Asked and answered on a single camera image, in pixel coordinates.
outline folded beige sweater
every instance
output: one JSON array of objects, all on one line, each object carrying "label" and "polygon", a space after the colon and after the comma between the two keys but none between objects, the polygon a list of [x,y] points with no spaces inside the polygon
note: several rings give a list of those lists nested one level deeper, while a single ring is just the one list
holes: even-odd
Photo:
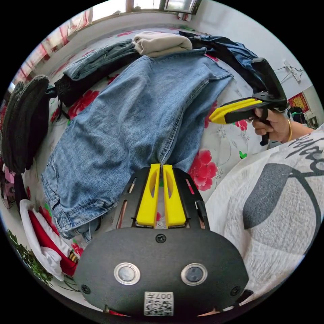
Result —
[{"label": "folded beige sweater", "polygon": [[133,43],[140,55],[149,57],[159,57],[192,49],[191,41],[185,36],[155,31],[143,31],[135,35]]}]

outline floral bedsheet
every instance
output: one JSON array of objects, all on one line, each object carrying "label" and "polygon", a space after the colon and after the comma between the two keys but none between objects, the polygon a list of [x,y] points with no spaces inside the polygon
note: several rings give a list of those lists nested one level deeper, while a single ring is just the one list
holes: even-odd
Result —
[{"label": "floral bedsheet", "polygon": [[[148,30],[132,30],[108,38],[103,38],[93,43],[92,45],[85,45],[83,50],[71,56],[58,66],[50,75],[50,84],[53,85],[63,75],[64,68],[74,60],[86,55],[87,53],[106,46],[111,45],[120,40],[133,38],[135,34]],[[176,28],[149,28],[151,31],[160,32],[173,32],[177,33],[180,29]],[[252,94],[252,89],[236,73],[230,66],[222,61],[217,60],[218,64],[224,69],[231,72],[234,79],[226,87],[226,89],[219,96],[218,100],[211,106],[209,115],[222,104],[243,97],[248,97]],[[97,83],[92,89],[89,89],[82,97],[79,98],[68,110],[68,114],[73,119],[78,113],[86,109],[87,106],[97,97],[101,90],[110,84],[114,78],[121,73],[122,70],[117,71],[115,74],[107,76]],[[40,181],[40,174],[45,169],[47,160],[54,147],[61,138],[69,121],[63,116],[59,121],[56,121],[58,116],[58,99],[52,99],[50,102],[50,117],[49,117],[49,130],[45,140],[37,156],[35,157],[32,168],[25,172],[23,175],[24,184],[30,200],[39,209],[40,213],[48,220],[51,219],[51,211],[45,203],[45,197]],[[232,125],[216,125],[210,123],[208,120],[209,115],[205,119],[205,130],[201,140],[200,149],[193,161],[190,168],[190,175],[192,176],[197,188],[199,189],[204,201],[207,201],[215,190],[216,186],[222,181],[225,175],[247,155],[251,155],[262,150],[259,144],[261,138],[257,136],[251,124],[246,121],[239,121]],[[165,227],[164,218],[164,201],[163,201],[163,188],[159,192],[159,204],[157,212],[157,228]],[[104,218],[101,228],[94,233],[94,236],[111,229],[112,213]],[[77,236],[72,240],[65,240],[74,249],[74,252],[81,255],[86,243],[81,236]]]}]

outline gold bracelet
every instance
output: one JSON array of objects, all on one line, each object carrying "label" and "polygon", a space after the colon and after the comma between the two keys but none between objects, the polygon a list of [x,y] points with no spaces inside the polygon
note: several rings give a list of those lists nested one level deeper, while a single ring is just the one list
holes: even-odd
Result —
[{"label": "gold bracelet", "polygon": [[291,122],[289,119],[288,120],[288,123],[289,123],[289,137],[288,137],[288,141],[287,142],[290,142],[291,141],[291,138],[293,137],[293,130],[291,128]]}]

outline denim jeans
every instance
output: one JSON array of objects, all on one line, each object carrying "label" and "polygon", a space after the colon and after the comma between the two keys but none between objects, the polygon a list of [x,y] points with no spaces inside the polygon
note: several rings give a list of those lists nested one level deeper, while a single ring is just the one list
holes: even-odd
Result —
[{"label": "denim jeans", "polygon": [[92,234],[97,230],[100,225],[100,217],[92,220],[91,222],[81,225],[78,228],[72,229],[70,231],[61,232],[61,236],[65,239],[72,239],[77,235],[82,235],[86,242],[91,241]]},{"label": "denim jeans", "polygon": [[189,38],[193,48],[206,47],[209,55],[231,66],[251,86],[254,93],[266,90],[259,73],[251,65],[252,60],[258,56],[243,44],[222,36],[200,36],[183,31],[179,34]]},{"label": "denim jeans", "polygon": [[86,56],[71,63],[63,72],[71,80],[84,79],[100,67],[114,63],[114,61],[128,56],[137,51],[134,49],[131,39],[127,39],[113,45],[99,48]]},{"label": "denim jeans", "polygon": [[233,78],[205,53],[142,56],[72,119],[41,175],[59,232],[113,209],[143,167],[188,171],[204,119]]}]

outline dark blue clothing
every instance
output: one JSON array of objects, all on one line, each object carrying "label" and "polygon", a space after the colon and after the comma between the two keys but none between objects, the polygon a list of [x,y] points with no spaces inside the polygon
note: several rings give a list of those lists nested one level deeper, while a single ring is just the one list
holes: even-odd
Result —
[{"label": "dark blue clothing", "polygon": [[193,49],[206,47],[207,54],[231,66],[251,86],[254,93],[267,90],[259,73],[251,65],[252,60],[258,56],[243,44],[222,36],[199,36],[183,31],[179,34],[190,39]]}]

